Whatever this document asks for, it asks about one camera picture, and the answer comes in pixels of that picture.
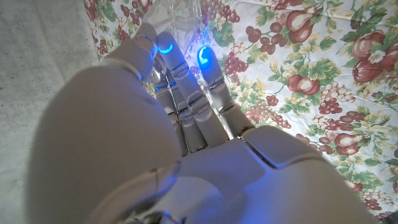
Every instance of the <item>robot finger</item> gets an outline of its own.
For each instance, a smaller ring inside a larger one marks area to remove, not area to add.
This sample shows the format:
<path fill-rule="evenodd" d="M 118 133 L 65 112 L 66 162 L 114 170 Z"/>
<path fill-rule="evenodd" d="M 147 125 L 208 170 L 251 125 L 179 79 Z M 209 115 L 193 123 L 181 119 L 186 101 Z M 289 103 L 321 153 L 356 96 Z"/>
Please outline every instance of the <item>robot finger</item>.
<path fill-rule="evenodd" d="M 195 119 L 207 145 L 215 147 L 223 144 L 229 139 L 228 135 L 189 70 L 173 36 L 168 32 L 163 32 L 157 38 L 159 52 L 167 68 L 171 71 L 175 83 L 188 105 L 189 112 Z"/>
<path fill-rule="evenodd" d="M 254 128 L 253 124 L 233 102 L 216 55 L 210 47 L 198 51 L 198 63 L 207 82 L 211 99 L 234 137 Z"/>
<path fill-rule="evenodd" d="M 159 55 L 154 59 L 154 69 L 149 81 L 154 84 L 156 99 L 170 117 L 182 146 L 182 155 L 185 156 L 207 147 L 206 141 L 188 110 L 188 105 Z"/>

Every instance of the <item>blue led light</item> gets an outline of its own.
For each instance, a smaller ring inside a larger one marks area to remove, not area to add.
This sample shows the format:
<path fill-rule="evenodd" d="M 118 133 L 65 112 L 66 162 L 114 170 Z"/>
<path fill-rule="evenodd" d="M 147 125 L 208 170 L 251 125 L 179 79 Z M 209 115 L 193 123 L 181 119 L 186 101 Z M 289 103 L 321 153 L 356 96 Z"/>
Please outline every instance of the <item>blue led light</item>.
<path fill-rule="evenodd" d="M 212 64 L 211 58 L 214 57 L 212 56 L 212 54 L 213 52 L 209 46 L 204 46 L 199 50 L 198 62 L 199 62 L 199 67 L 202 71 L 204 69 L 211 67 Z"/>
<path fill-rule="evenodd" d="M 162 53 L 162 54 L 167 54 L 167 53 L 170 53 L 170 51 L 172 51 L 172 50 L 173 50 L 173 44 L 170 44 L 170 46 L 167 47 L 167 48 L 164 49 L 164 50 L 159 49 L 159 52 Z"/>
<path fill-rule="evenodd" d="M 202 47 L 199 51 L 199 62 L 201 64 L 206 64 L 208 62 L 207 57 L 209 56 L 207 52 L 205 52 L 205 55 L 203 55 L 203 51 L 206 49 L 207 47 Z"/>

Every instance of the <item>robot fingertip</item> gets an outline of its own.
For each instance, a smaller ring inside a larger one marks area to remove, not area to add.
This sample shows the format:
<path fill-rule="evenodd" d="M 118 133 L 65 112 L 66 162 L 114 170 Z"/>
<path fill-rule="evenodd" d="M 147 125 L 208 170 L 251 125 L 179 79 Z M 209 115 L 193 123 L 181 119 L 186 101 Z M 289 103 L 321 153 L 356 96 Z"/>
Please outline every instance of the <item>robot fingertip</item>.
<path fill-rule="evenodd" d="M 185 58 L 172 34 L 161 32 L 157 36 L 157 43 L 158 51 L 169 69 L 173 70 L 185 62 Z"/>

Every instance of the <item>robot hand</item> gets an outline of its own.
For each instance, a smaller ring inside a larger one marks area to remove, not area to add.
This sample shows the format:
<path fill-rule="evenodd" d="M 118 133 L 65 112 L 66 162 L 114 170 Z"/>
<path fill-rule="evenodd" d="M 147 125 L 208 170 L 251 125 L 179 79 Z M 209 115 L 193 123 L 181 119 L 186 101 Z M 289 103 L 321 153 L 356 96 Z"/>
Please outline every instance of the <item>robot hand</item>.
<path fill-rule="evenodd" d="M 236 138 L 228 140 L 172 36 L 143 24 L 46 109 L 27 174 L 28 222 L 129 223 L 134 211 L 148 223 L 373 223 L 308 146 L 254 129 L 210 48 L 198 62 Z M 158 101 L 142 87 L 148 80 Z"/>
<path fill-rule="evenodd" d="M 158 46 L 150 81 L 155 86 L 157 100 L 175 127 L 183 155 L 226 142 L 229 139 L 226 131 L 172 35 L 168 32 L 159 34 Z M 254 128 L 232 101 L 214 52 L 209 47 L 202 47 L 198 62 L 214 106 L 233 137 L 241 137 L 242 133 Z"/>

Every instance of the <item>green leaf print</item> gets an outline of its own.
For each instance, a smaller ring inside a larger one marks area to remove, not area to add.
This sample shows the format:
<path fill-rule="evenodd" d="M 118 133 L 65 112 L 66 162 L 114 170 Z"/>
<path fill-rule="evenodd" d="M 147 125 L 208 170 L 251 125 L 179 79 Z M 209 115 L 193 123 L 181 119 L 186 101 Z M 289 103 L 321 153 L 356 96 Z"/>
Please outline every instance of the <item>green leaf print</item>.
<path fill-rule="evenodd" d="M 325 37 L 320 43 L 319 46 L 321 50 L 328 50 L 331 48 L 333 44 L 335 44 L 337 41 L 333 39 L 330 36 Z"/>
<path fill-rule="evenodd" d="M 266 53 L 261 52 L 259 46 L 257 44 L 254 44 L 251 49 L 249 50 L 249 57 L 248 57 L 248 63 L 252 64 L 255 63 L 257 59 L 260 59 L 262 61 L 265 61 L 267 59 Z"/>
<path fill-rule="evenodd" d="M 227 47 L 230 43 L 235 41 L 233 36 L 232 24 L 224 22 L 221 30 L 211 31 L 213 38 L 220 47 Z"/>
<path fill-rule="evenodd" d="M 359 59 L 353 58 L 353 59 L 349 60 L 345 65 L 343 65 L 343 67 L 353 68 L 358 62 L 359 62 Z"/>
<path fill-rule="evenodd" d="M 381 162 L 378 159 L 365 159 L 365 164 L 367 166 L 377 166 L 381 164 Z"/>
<path fill-rule="evenodd" d="M 387 26 L 394 26 L 396 24 L 398 24 L 398 9 L 395 10 L 393 16 L 384 21 L 384 25 Z"/>
<path fill-rule="evenodd" d="M 107 2 L 105 7 L 103 8 L 103 12 L 106 18 L 109 19 L 111 22 L 115 22 L 118 15 L 116 15 L 113 6 L 110 2 Z"/>
<path fill-rule="evenodd" d="M 375 189 L 384 185 L 380 178 L 370 171 L 354 172 L 351 180 L 361 183 L 364 189 Z"/>
<path fill-rule="evenodd" d="M 398 166 L 398 159 L 389 159 L 385 163 L 393 166 Z"/>
<path fill-rule="evenodd" d="M 298 52 L 303 44 L 297 43 L 293 45 L 293 52 Z"/>
<path fill-rule="evenodd" d="M 266 6 L 262 6 L 257 10 L 257 13 L 259 14 L 256 17 L 256 25 L 258 26 L 263 26 L 268 20 L 273 20 L 275 18 L 275 13 L 271 11 L 267 11 Z"/>
<path fill-rule="evenodd" d="M 372 8 L 371 10 L 371 16 L 376 15 L 376 14 L 380 14 L 380 13 L 385 13 L 387 12 L 387 9 L 383 6 L 375 6 Z"/>
<path fill-rule="evenodd" d="M 365 114 L 365 116 L 370 114 L 369 109 L 367 109 L 364 106 L 358 106 L 356 108 L 356 111 L 359 112 L 359 113 Z"/>

